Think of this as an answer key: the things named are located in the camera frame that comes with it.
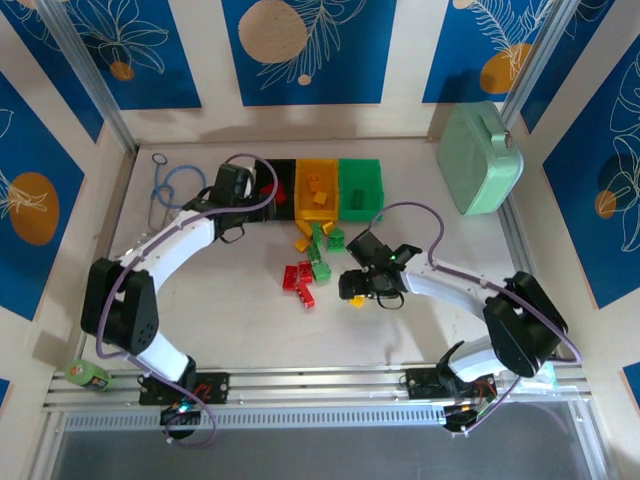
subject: beige circle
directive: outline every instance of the beige circle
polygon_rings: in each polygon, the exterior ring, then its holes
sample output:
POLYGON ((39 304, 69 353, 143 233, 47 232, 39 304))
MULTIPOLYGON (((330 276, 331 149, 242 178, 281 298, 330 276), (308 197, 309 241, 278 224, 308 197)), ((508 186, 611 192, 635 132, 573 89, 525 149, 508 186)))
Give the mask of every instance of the beige circle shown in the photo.
MULTIPOLYGON (((58 3, 63 3, 63 2, 68 2, 69 0, 58 0, 58 3)), ((34 3, 35 0, 16 0, 16 2, 18 2, 19 4, 30 8, 31 10, 35 10, 36 9, 36 4, 34 3)))
POLYGON ((476 0, 452 0, 453 6, 458 10, 469 8, 476 0))
POLYGON ((261 63, 281 63, 295 58, 307 44, 304 20, 282 0, 260 0, 240 19, 240 43, 261 63))

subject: plastic bin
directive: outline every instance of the plastic bin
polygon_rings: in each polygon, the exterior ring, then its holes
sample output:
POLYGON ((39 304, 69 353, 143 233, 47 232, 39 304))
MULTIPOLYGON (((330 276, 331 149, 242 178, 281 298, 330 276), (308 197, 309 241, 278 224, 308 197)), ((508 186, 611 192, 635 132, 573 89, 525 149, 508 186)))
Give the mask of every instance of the plastic bin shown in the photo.
POLYGON ((440 141, 438 165, 458 211, 493 212, 522 174, 522 153, 492 102, 455 106, 440 141))
POLYGON ((306 159, 296 162, 296 220, 338 220, 339 206, 338 160, 335 158, 306 159), (310 176, 319 177, 321 190, 327 194, 324 204, 314 202, 317 192, 310 188, 310 176))
POLYGON ((380 161, 340 159, 340 220, 370 222, 383 205, 380 161))

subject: orange circle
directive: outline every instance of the orange circle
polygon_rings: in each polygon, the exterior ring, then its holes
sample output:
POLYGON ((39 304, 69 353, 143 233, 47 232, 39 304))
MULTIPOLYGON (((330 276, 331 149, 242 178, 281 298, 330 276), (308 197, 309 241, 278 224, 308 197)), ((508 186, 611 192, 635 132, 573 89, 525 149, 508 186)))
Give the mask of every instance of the orange circle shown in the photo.
POLYGON ((616 196, 609 190, 603 190, 596 197, 596 213, 605 220, 616 213, 616 196))
POLYGON ((133 76, 135 75, 133 68, 124 62, 113 62, 111 66, 109 66, 109 71, 111 72, 111 75, 123 82, 133 80, 133 76))
POLYGON ((531 50, 531 44, 519 43, 491 57, 480 72, 482 90, 493 94, 509 92, 529 55, 529 50, 531 50))
POLYGON ((60 218, 58 194, 53 184, 44 175, 29 172, 18 175, 10 188, 15 189, 9 194, 16 201, 9 209, 15 232, 31 245, 49 243, 60 218))

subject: table surface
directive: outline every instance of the table surface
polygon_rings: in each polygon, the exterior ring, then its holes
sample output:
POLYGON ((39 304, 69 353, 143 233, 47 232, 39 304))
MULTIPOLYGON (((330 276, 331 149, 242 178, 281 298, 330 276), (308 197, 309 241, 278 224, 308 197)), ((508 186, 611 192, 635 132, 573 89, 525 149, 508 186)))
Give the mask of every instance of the table surface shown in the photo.
MULTIPOLYGON (((437 145, 417 139, 285 142, 253 144, 159 145, 140 149, 117 226, 112 258, 132 248, 148 231, 147 221, 155 164, 163 153, 171 168, 191 164, 213 183, 218 165, 237 152, 264 158, 379 158, 386 202, 417 200, 444 218, 444 241, 436 256, 501 281, 513 264, 497 214, 463 217, 456 210, 436 161, 437 145)), ((240 164, 252 165, 241 161, 240 164)), ((193 172, 172 178, 176 201, 185 202, 200 188, 193 172)), ((153 218, 163 214, 156 203, 153 218)), ((339 222, 347 241, 364 224, 339 222)), ((426 211, 401 207, 390 211, 375 229, 391 248, 409 243, 428 248, 437 223, 426 211)), ((338 277, 357 268, 346 253, 326 253, 330 282, 313 284, 316 306, 305 310, 293 293, 282 291, 287 264, 305 260, 293 243, 300 234, 293 222, 249 224, 233 245, 216 242, 176 271, 158 293, 160 328, 200 367, 262 368, 353 366, 436 362, 459 340, 486 334, 484 324, 458 307, 411 295, 397 311, 375 301, 357 309, 340 300, 338 277)), ((99 361, 93 337, 84 358, 109 368, 129 368, 121 360, 99 361)))

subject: purple cable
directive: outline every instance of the purple cable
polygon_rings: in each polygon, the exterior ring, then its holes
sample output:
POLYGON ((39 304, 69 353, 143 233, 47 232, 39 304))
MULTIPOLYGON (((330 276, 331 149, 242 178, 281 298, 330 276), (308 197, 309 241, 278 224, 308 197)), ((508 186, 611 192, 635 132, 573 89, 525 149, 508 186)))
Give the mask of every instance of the purple cable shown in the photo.
MULTIPOLYGON (((575 346, 575 344, 569 340, 569 338, 567 337, 566 333, 563 332, 560 328, 558 328, 551 320, 549 320, 545 315, 542 314, 542 312, 540 312, 537 308, 535 308, 533 305, 531 305, 529 302, 527 302, 525 299, 521 298, 520 296, 516 295, 515 293, 500 287, 499 285, 496 285, 495 283, 492 282, 488 282, 488 281, 484 281, 482 278, 476 277, 474 275, 470 275, 468 273, 465 272, 460 272, 458 270, 455 270, 453 268, 448 268, 448 267, 443 267, 441 265, 438 265, 437 262, 434 261, 433 258, 433 252, 435 251, 436 247, 440 244, 440 242, 442 241, 442 238, 444 237, 444 220, 442 219, 442 216, 433 208, 431 208, 428 205, 425 205, 424 203, 420 203, 420 202, 412 202, 412 201, 405 201, 405 202, 396 202, 396 203, 392 203, 391 205, 387 205, 386 207, 384 207, 382 210, 380 210, 377 215, 375 217, 373 217, 373 220, 371 220, 371 223, 369 224, 368 230, 371 230, 371 228, 373 228, 373 226, 375 225, 376 220, 380 217, 380 215, 383 214, 383 212, 386 212, 387 210, 390 210, 392 208, 395 207, 400 207, 400 206, 413 206, 413 207, 419 207, 422 208, 424 210, 427 210, 428 212, 430 212, 438 221, 438 225, 439 225, 439 231, 438 231, 438 235, 436 237, 436 239, 433 241, 433 243, 431 244, 431 246, 429 247, 429 250, 427 251, 427 259, 429 261, 429 264, 435 268, 436 270, 449 274, 449 275, 453 275, 454 277, 458 277, 461 278, 463 280, 466 280, 468 282, 471 283, 477 283, 478 285, 484 287, 488 287, 492 290, 495 290, 496 292, 502 293, 503 295, 508 296, 511 300, 513 300, 514 302, 516 302, 518 305, 520 305, 522 308, 524 308, 525 310, 528 310, 529 313, 531 313, 534 317, 536 317, 536 319, 538 319, 545 327, 547 327, 549 330, 551 330, 551 332, 556 335, 568 348, 569 350, 571 350, 571 352, 574 355, 574 359, 573 360, 562 360, 562 363, 565 364, 573 364, 573 365, 579 365, 582 363, 582 354, 580 353, 580 350, 578 350, 578 347, 575 346)), ((493 412, 500 406, 502 405, 502 403, 504 402, 504 400, 511 394, 511 392, 516 388, 516 386, 518 385, 518 383, 520 382, 520 377, 518 377, 514 382, 513 385, 511 385, 511 387, 509 387, 509 389, 502 395, 502 397, 500 397, 495 405, 491 408, 491 410, 489 410, 482 418, 480 418, 476 423, 474 423, 471 427, 469 427, 464 434, 468 435, 471 431, 473 431, 476 427, 478 427, 482 422, 485 421, 485 419, 487 419, 490 415, 493 414, 493 412)))
MULTIPOLYGON (((103 339, 104 339, 104 330, 105 330, 106 325, 107 325, 107 318, 109 317, 109 312, 111 311, 111 306, 113 305, 113 301, 116 298, 118 290, 120 289, 120 286, 122 285, 122 282, 124 282, 124 279, 127 277, 129 272, 131 272, 131 270, 133 270, 133 268, 138 263, 140 263, 140 260, 142 260, 144 257, 149 255, 149 253, 151 253, 153 250, 155 250, 161 243, 165 242, 173 234, 175 234, 176 232, 180 231, 182 228, 186 227, 187 225, 190 225, 193 222, 196 222, 196 221, 198 221, 198 220, 200 220, 202 218, 208 217, 209 215, 221 215, 221 214, 225 214, 225 213, 249 213, 249 212, 253 212, 255 210, 260 210, 261 208, 266 207, 275 198, 276 192, 278 191, 278 176, 276 175, 276 171, 273 169, 271 164, 269 162, 267 162, 266 160, 262 159, 261 157, 259 157, 257 155, 253 155, 252 153, 236 153, 235 155, 232 155, 229 158, 227 158, 227 160, 224 163, 229 163, 232 160, 235 160, 236 158, 240 158, 240 157, 253 158, 253 159, 255 159, 255 160, 259 161, 259 162, 262 162, 267 167, 267 170, 269 170, 269 173, 271 173, 271 176, 273 177, 273 190, 271 191, 269 196, 265 200, 263 200, 262 202, 258 203, 257 205, 252 205, 250 207, 214 208, 212 210, 208 210, 206 212, 202 212, 202 213, 200 213, 198 215, 194 215, 193 217, 189 217, 187 220, 182 222, 179 226, 178 225, 174 225, 173 227, 168 229, 166 232, 161 234, 157 239, 155 239, 153 242, 151 242, 146 248, 144 248, 144 250, 142 250, 142 255, 139 256, 139 257, 134 258, 131 261, 131 263, 129 265, 127 265, 124 268, 124 270, 122 270, 122 273, 120 273, 120 275, 118 276, 118 278, 114 282, 113 287, 111 288, 111 291, 109 292, 109 295, 107 296, 107 299, 106 299, 106 301, 104 303, 104 307, 102 309, 102 314, 100 315, 100 321, 98 323, 98 331, 96 332, 96 353, 97 353, 98 357, 106 360, 106 359, 110 359, 110 358, 114 358, 114 357, 128 355, 126 352, 104 353, 104 351, 102 350, 102 343, 103 343, 103 339)), ((207 413, 207 415, 209 415, 209 417, 211 417, 211 421, 213 423, 213 429, 211 430, 211 434, 205 440, 203 440, 201 442, 194 442, 194 443, 185 443, 183 441, 179 441, 178 440, 178 441, 175 441, 173 443, 176 443, 177 445, 181 445, 181 446, 185 446, 185 447, 204 447, 204 446, 207 446, 210 443, 212 443, 212 441, 213 441, 213 439, 215 437, 215 433, 216 433, 215 414, 213 413, 213 410, 207 404, 205 404, 200 398, 198 398, 196 395, 194 395, 193 393, 191 393, 187 389, 181 387, 177 383, 172 382, 171 380, 166 379, 166 378, 162 377, 161 375, 158 375, 157 373, 151 371, 148 366, 146 366, 145 364, 143 364, 142 362, 137 360, 135 357, 129 356, 128 360, 133 365, 138 367, 139 369, 141 369, 143 371, 146 371, 149 375, 151 375, 153 378, 155 378, 159 382, 162 382, 165 385, 168 385, 169 387, 177 390, 178 392, 180 392, 184 396, 186 396, 186 397, 190 398, 191 400, 193 400, 194 402, 196 402, 207 413)), ((170 438, 168 436, 169 426, 170 425, 167 425, 166 428, 165 428, 165 435, 167 435, 167 438, 170 438)))

